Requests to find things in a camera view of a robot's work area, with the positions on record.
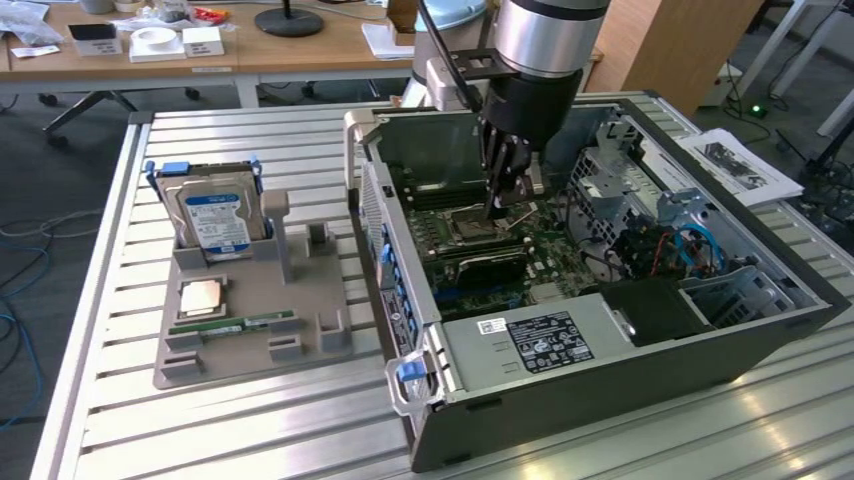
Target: white table leg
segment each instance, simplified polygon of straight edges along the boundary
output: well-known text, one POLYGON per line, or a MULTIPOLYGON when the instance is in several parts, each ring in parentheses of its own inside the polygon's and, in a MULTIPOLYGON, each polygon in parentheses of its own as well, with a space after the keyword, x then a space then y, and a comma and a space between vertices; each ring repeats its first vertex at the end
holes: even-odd
POLYGON ((795 58, 794 63, 789 67, 789 70, 786 70, 786 73, 781 77, 779 82, 777 82, 777 85, 774 86, 774 90, 771 91, 771 94, 774 96, 782 97, 786 94, 786 90, 789 90, 789 87, 798 78, 798 75, 801 75, 801 72, 803 72, 810 59, 815 55, 815 52, 818 51, 821 46, 825 44, 825 40, 827 40, 833 29, 837 27, 843 17, 847 17, 847 14, 837 11, 831 14, 825 24, 815 31, 815 35, 813 35, 810 43, 807 43, 806 47, 803 47, 803 51, 798 55, 798 58, 795 58))
POLYGON ((774 55, 774 52, 779 48, 779 45, 783 43, 786 34, 791 30, 791 27, 794 27, 795 22, 798 21, 798 18, 801 18, 801 15, 803 14, 803 10, 807 7, 807 3, 810 3, 810 0, 795 0, 795 4, 789 9, 789 13, 783 17, 783 21, 779 22, 779 26, 774 30, 774 33, 771 34, 771 38, 769 38, 769 41, 766 42, 765 47, 762 47, 762 51, 759 52, 759 55, 756 55, 755 60, 750 64, 747 73, 744 73, 744 76, 738 82, 738 90, 742 94, 750 88, 750 85, 752 84, 754 80, 759 76, 759 72, 762 72, 765 65, 769 63, 769 60, 771 59, 771 55, 774 55))
POLYGON ((237 97, 240 98, 240 108, 257 108, 257 75, 239 75, 235 78, 235 87, 237 87, 237 97))
POLYGON ((842 100, 842 103, 827 117, 827 120, 825 120, 825 123, 822 123, 822 126, 818 127, 818 134, 822 137, 833 136, 839 129, 839 125, 849 118, 849 115, 851 115, 851 112, 854 112, 854 90, 851 90, 849 96, 845 97, 845 100, 842 100))

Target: aluminum workbench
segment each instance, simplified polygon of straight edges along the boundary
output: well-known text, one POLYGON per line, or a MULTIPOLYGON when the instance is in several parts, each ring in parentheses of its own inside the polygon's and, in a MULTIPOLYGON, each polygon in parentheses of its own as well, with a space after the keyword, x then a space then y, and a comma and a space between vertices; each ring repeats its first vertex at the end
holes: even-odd
MULTIPOLYGON (((695 127, 623 93, 672 136, 695 127)), ((616 98, 588 95, 588 98, 616 98)), ((156 114, 129 125, 33 478, 781 478, 854 472, 851 310, 735 382, 428 474, 408 470, 347 222, 343 114, 379 104, 156 114), (172 225, 140 176, 147 160, 264 163, 289 190, 289 223, 336 218, 347 299, 363 345, 303 371, 160 391, 152 362, 172 225)), ((756 214, 854 299, 854 261, 785 204, 756 214)))

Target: cardboard box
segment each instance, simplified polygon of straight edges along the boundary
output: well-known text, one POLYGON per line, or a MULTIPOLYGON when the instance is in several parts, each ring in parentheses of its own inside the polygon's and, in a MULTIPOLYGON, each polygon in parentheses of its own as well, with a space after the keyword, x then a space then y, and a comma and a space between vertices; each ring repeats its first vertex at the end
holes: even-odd
POLYGON ((225 55, 217 27, 185 28, 183 42, 188 57, 225 55))
POLYGON ((395 45, 411 47, 415 45, 415 18, 418 17, 416 0, 388 0, 388 30, 395 45))

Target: power supply label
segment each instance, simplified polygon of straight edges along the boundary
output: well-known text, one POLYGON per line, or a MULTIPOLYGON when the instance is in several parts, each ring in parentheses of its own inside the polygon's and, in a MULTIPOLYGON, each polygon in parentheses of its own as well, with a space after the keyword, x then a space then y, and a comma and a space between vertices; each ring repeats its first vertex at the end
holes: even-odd
POLYGON ((507 322, 524 368, 531 373, 592 360, 590 346, 568 312, 558 312, 519 322, 507 322))

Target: blue cable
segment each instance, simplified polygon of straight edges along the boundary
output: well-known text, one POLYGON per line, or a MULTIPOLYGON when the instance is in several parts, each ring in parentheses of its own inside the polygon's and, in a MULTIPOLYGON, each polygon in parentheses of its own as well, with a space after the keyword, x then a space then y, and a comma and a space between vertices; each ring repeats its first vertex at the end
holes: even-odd
POLYGON ((27 290, 29 287, 32 287, 32 285, 39 280, 41 280, 41 277, 44 277, 44 275, 48 273, 48 268, 51 267, 51 255, 48 254, 48 251, 44 248, 39 248, 39 247, 24 247, 21 245, 13 245, 5 242, 0 242, 0 247, 9 248, 12 250, 23 250, 25 252, 39 252, 39 254, 44 257, 44 265, 41 267, 41 271, 32 277, 32 279, 29 279, 29 281, 24 283, 24 285, 21 285, 15 290, 12 290, 12 292, 4 293, 0 295, 0 298, 11 298, 19 293, 21 293, 24 290, 27 290))
MULTIPOLYGON (((719 268, 720 270, 726 271, 726 259, 723 258, 723 253, 720 253, 720 246, 718 245, 715 236, 702 225, 698 225, 696 223, 686 223, 676 229, 676 235, 674 235, 675 237, 674 242, 676 244, 676 248, 679 249, 682 248, 682 242, 683 242, 682 235, 679 235, 679 232, 691 231, 691 230, 699 233, 706 238, 708 245, 711 245, 712 256, 718 259, 719 268)), ((682 251, 679 253, 679 256, 682 257, 682 260, 684 260, 684 263, 688 266, 694 266, 694 260, 691 260, 691 257, 688 256, 687 252, 682 251)))
MULTIPOLYGON (((40 254, 40 256, 44 257, 44 266, 41 267, 41 271, 24 283, 24 285, 17 287, 12 292, 5 293, 5 294, 0 294, 0 299, 5 300, 7 298, 11 298, 15 295, 17 295, 19 293, 21 293, 24 290, 27 290, 29 287, 32 287, 32 285, 39 280, 41 280, 41 278, 47 274, 48 268, 51 266, 51 255, 49 255, 47 249, 39 248, 39 247, 24 247, 21 245, 15 245, 15 244, 5 243, 5 242, 0 242, 0 247, 9 248, 12 250, 21 250, 21 251, 27 251, 27 252, 37 252, 40 254)), ((41 395, 43 395, 43 392, 44 392, 44 379, 41 378, 41 366, 39 365, 39 357, 36 356, 36 350, 33 349, 33 346, 32 346, 32 340, 29 338, 29 332, 27 331, 27 327, 24 327, 24 324, 21 324, 15 319, 15 317, 12 317, 11 315, 0 314, 0 318, 3 320, 5 320, 7 322, 9 322, 11 328, 17 327, 17 330, 19 330, 19 333, 20 333, 20 337, 24 340, 24 346, 27 348, 27 353, 29 354, 29 359, 32 360, 32 366, 33 366, 33 369, 36 371, 36 393, 33 394, 32 399, 29 400, 29 402, 24 406, 23 411, 15 417, 9 418, 9 420, 3 425, 0 425, 0 432, 4 432, 12 425, 15 425, 15 422, 21 417, 25 417, 29 414, 29 412, 32 411, 32 409, 36 408, 36 405, 39 404, 39 401, 41 400, 41 395)))
POLYGON ((17 327, 21 338, 24 339, 24 346, 27 347, 27 353, 29 353, 29 359, 32 360, 32 367, 36 371, 36 393, 32 396, 32 399, 27 403, 24 410, 12 417, 3 425, 0 425, 0 432, 4 432, 17 421, 19 418, 25 417, 27 414, 32 411, 32 409, 39 404, 39 400, 41 400, 41 393, 44 390, 44 380, 41 378, 41 367, 39 366, 39 357, 36 357, 36 351, 32 348, 32 341, 29 340, 29 332, 27 332, 27 328, 21 325, 15 317, 9 315, 0 314, 0 318, 3 318, 7 322, 9 322, 12 328, 17 327))

